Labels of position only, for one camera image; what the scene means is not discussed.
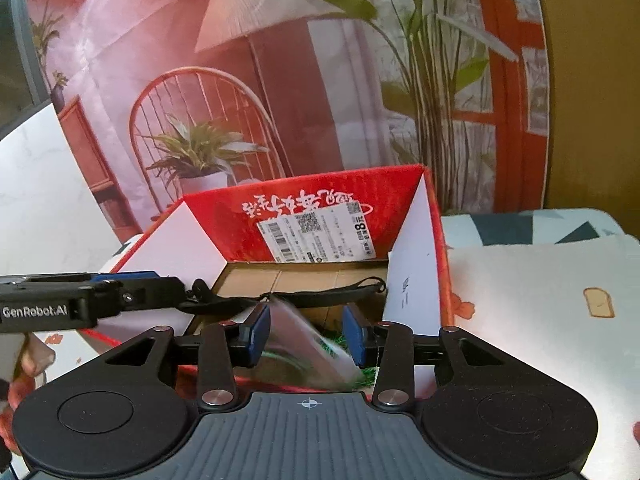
chair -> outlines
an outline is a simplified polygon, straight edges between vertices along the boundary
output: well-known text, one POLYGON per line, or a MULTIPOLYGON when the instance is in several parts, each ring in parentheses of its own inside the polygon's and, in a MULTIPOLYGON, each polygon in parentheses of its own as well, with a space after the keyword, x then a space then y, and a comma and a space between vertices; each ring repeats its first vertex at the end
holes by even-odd
POLYGON ((258 96, 242 81, 215 68, 186 66, 155 78, 140 93, 131 109, 129 136, 133 152, 159 212, 182 195, 179 179, 169 181, 163 170, 148 170, 162 157, 157 136, 172 130, 167 114, 185 124, 225 120, 246 142, 266 146, 266 153, 244 155, 247 166, 234 166, 235 184, 286 176, 282 143, 273 121, 258 96))

yellow wall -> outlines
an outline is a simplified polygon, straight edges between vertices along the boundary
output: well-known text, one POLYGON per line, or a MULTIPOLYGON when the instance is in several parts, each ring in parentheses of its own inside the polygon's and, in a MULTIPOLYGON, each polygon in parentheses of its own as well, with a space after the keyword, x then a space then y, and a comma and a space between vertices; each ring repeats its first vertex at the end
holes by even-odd
POLYGON ((640 0, 542 0, 551 63, 546 207, 640 236, 640 0))

small vase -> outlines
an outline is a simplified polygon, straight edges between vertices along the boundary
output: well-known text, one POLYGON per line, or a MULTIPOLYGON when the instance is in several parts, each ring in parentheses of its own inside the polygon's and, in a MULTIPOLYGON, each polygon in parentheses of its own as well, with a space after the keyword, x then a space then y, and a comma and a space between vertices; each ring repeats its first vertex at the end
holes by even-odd
POLYGON ((65 107, 65 96, 62 93, 62 86, 56 83, 51 89, 51 102, 53 103, 53 109, 59 114, 65 107))
POLYGON ((201 191, 208 191, 209 189, 220 189, 221 187, 228 187, 228 185, 228 175, 224 171, 211 173, 206 176, 180 179, 183 194, 199 193, 201 191))

black strap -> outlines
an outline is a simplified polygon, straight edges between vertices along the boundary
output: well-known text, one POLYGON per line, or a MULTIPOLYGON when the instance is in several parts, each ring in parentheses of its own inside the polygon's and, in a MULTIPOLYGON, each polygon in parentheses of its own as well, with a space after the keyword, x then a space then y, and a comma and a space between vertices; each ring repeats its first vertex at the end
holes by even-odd
POLYGON ((371 276, 360 280, 353 285, 330 288, 329 290, 301 291, 301 292, 266 292, 257 298, 223 298, 214 294, 204 280, 197 279, 188 293, 187 302, 181 303, 179 310, 187 314, 217 314, 229 318, 240 314, 255 305, 257 301, 264 300, 271 295, 289 301, 298 308, 311 308, 334 306, 345 303, 354 303, 364 300, 373 294, 379 294, 386 290, 386 283, 377 276, 371 276))

printed backdrop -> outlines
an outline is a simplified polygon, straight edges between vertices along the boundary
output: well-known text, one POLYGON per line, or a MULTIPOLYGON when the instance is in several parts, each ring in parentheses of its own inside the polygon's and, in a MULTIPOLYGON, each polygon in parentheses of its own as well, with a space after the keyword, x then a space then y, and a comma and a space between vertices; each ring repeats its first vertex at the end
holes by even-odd
POLYGON ((29 0, 66 138, 121 240, 182 193, 421 162, 445 214, 538 208, 538 0, 29 0))

